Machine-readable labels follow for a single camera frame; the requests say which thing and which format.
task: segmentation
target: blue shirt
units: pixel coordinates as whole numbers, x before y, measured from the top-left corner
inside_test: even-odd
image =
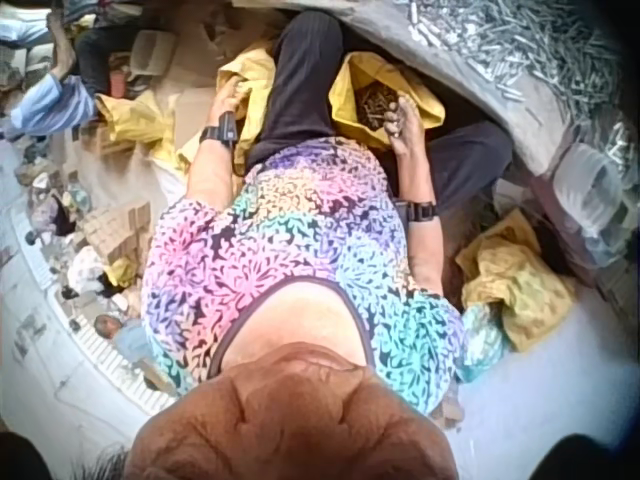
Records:
[[[86,123],[95,113],[93,95],[89,94],[80,77],[69,75],[60,83],[49,73],[11,110],[9,125],[5,126],[6,136],[61,132]]]
[[[116,350],[128,362],[147,360],[153,363],[153,351],[140,320],[129,320],[113,337]]]

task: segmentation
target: white cloth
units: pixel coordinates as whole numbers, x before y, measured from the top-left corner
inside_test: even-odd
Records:
[[[69,286],[79,295],[87,292],[100,292],[104,286],[97,278],[104,273],[102,260],[92,246],[78,252],[67,271]]]

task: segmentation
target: white bucket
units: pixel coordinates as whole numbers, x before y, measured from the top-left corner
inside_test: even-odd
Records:
[[[171,32],[141,30],[131,50],[133,75],[164,75],[171,63],[176,36]]]

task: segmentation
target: hand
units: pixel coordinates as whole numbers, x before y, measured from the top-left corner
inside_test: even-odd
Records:
[[[424,127],[411,97],[399,93],[398,103],[389,105],[384,120],[384,130],[398,161],[426,160]]]
[[[213,105],[209,111],[207,125],[217,126],[220,116],[225,112],[235,112],[242,99],[248,94],[242,83],[242,77],[236,75],[230,78],[222,88],[216,92]]]
[[[49,31],[61,31],[64,30],[62,25],[62,18],[64,13],[62,9],[54,8],[47,14],[47,29]]]

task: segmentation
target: sitting person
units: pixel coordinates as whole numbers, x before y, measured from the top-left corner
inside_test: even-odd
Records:
[[[67,208],[55,192],[50,192],[45,200],[31,214],[33,230],[25,235],[27,245],[35,245],[44,232],[57,237],[66,237],[76,230],[76,222],[71,220]]]
[[[72,300],[83,293],[95,292],[104,298],[111,298],[124,288],[109,281],[102,259],[92,246],[86,246],[73,258],[67,271],[67,285],[62,287],[61,295]]]
[[[82,33],[75,50],[67,38],[62,11],[52,10],[47,26],[55,43],[55,66],[25,94],[4,120],[4,137],[49,135],[84,125],[97,115],[94,97],[109,95],[109,57],[130,51],[139,27],[135,24],[102,26]],[[76,64],[80,75],[72,75]]]
[[[143,371],[147,388],[173,393],[172,385],[154,368],[151,345],[139,319],[129,319],[123,323],[112,315],[98,315],[93,326],[98,335],[113,343],[125,360]]]

